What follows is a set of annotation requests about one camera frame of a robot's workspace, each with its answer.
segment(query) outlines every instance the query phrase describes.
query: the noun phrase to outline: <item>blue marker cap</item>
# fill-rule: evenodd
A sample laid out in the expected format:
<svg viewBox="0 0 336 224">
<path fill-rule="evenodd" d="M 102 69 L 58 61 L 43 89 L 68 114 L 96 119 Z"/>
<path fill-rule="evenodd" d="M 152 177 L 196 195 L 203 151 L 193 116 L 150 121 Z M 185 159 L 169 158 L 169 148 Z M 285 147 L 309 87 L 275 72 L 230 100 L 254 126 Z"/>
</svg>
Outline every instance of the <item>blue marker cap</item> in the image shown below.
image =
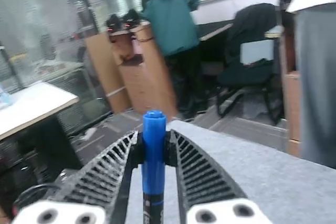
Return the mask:
<svg viewBox="0 0 336 224">
<path fill-rule="evenodd" d="M 166 116 L 162 111 L 149 111 L 143 116 L 145 158 L 142 165 L 142 188 L 148 195 L 164 192 L 164 139 Z"/>
</svg>

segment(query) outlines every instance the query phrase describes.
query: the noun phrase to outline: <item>gray pants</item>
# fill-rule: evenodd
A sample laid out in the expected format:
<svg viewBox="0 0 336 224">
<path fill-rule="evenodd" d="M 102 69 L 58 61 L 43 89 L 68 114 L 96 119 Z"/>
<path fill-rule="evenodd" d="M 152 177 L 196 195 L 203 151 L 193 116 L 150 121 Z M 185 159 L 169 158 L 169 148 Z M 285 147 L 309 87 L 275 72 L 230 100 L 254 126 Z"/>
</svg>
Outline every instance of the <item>gray pants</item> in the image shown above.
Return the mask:
<svg viewBox="0 0 336 224">
<path fill-rule="evenodd" d="M 336 168 L 336 4 L 296 17 L 301 80 L 301 157 Z"/>
</svg>

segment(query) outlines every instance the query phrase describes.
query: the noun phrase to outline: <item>gray felt surface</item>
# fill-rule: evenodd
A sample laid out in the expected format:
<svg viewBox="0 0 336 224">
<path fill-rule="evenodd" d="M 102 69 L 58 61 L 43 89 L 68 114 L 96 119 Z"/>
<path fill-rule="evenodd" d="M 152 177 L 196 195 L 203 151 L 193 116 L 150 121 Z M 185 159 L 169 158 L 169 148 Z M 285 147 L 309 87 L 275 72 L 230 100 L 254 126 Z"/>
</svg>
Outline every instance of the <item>gray felt surface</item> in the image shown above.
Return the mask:
<svg viewBox="0 0 336 224">
<path fill-rule="evenodd" d="M 181 121 L 169 128 L 207 151 L 274 224 L 336 223 L 336 170 Z M 135 169 L 126 223 L 141 222 L 141 174 Z M 164 223 L 180 223 L 175 169 L 170 167 L 166 168 Z"/>
</svg>

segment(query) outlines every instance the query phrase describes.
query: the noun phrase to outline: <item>teal jacket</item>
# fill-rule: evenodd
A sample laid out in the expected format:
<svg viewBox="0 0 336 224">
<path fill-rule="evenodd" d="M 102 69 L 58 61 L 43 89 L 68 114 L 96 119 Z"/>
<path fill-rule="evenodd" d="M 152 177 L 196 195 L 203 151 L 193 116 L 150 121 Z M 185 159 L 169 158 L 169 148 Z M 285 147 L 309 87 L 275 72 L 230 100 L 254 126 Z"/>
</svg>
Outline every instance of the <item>teal jacket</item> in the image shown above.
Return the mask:
<svg viewBox="0 0 336 224">
<path fill-rule="evenodd" d="M 200 0 L 142 0 L 143 17 L 152 25 L 156 43 L 167 57 L 196 47 L 200 41 L 190 12 Z"/>
</svg>

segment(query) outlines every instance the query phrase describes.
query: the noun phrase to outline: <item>cardboard box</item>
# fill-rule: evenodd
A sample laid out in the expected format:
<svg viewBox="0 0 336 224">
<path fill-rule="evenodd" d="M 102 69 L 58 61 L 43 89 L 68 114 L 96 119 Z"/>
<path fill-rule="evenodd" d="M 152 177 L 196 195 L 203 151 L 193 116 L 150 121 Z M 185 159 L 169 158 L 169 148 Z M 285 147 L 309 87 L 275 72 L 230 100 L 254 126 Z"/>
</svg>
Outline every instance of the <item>cardboard box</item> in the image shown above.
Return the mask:
<svg viewBox="0 0 336 224">
<path fill-rule="evenodd" d="M 114 61 L 119 66 L 125 60 L 130 60 L 134 57 L 131 34 L 128 31 L 116 32 L 109 36 Z"/>
<path fill-rule="evenodd" d="M 3 211 L 3 209 L 0 207 L 0 218 L 6 217 L 5 212 Z"/>
<path fill-rule="evenodd" d="M 289 107 L 290 123 L 288 125 L 289 138 L 300 140 L 300 74 L 293 71 L 286 75 L 287 106 Z"/>
<path fill-rule="evenodd" d="M 4 218 L 0 218 L 0 224 L 10 224 L 10 219 L 4 217 Z"/>
<path fill-rule="evenodd" d="M 287 152 L 295 157 L 300 157 L 300 142 L 290 139 Z"/>
<path fill-rule="evenodd" d="M 112 45 L 106 33 L 87 38 L 86 45 L 91 62 L 104 88 L 114 113 L 120 113 L 132 107 L 124 82 L 120 76 Z"/>
<path fill-rule="evenodd" d="M 144 22 L 132 32 L 143 54 L 118 66 L 132 105 L 141 114 L 149 110 L 161 110 L 169 121 L 177 115 L 175 93 L 150 23 Z"/>
<path fill-rule="evenodd" d="M 289 138 L 300 140 L 300 73 L 296 71 L 295 37 L 292 28 L 284 28 L 281 38 L 281 74 Z"/>
</svg>

